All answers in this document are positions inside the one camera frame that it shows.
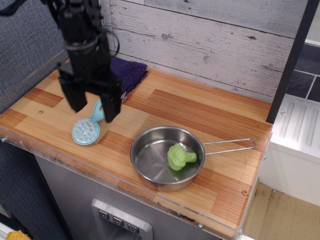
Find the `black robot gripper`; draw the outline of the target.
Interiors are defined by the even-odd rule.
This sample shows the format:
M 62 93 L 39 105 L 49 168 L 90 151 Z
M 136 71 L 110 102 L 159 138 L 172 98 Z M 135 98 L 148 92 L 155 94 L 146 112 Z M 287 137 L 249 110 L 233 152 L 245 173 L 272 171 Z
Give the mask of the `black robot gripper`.
M 64 41 L 70 62 L 58 66 L 62 91 L 76 112 L 86 105 L 86 92 L 100 96 L 104 118 L 111 123 L 121 112 L 122 81 L 112 72 L 108 41 Z

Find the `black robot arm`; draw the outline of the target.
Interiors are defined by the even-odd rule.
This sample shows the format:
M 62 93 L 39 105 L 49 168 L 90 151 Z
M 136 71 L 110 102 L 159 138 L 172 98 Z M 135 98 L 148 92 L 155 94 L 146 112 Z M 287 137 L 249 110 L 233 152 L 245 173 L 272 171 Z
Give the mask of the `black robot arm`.
M 121 111 L 123 81 L 111 70 L 108 31 L 97 0 L 45 0 L 60 29 L 69 62 L 58 64 L 62 91 L 75 112 L 87 104 L 86 93 L 100 97 L 106 122 Z

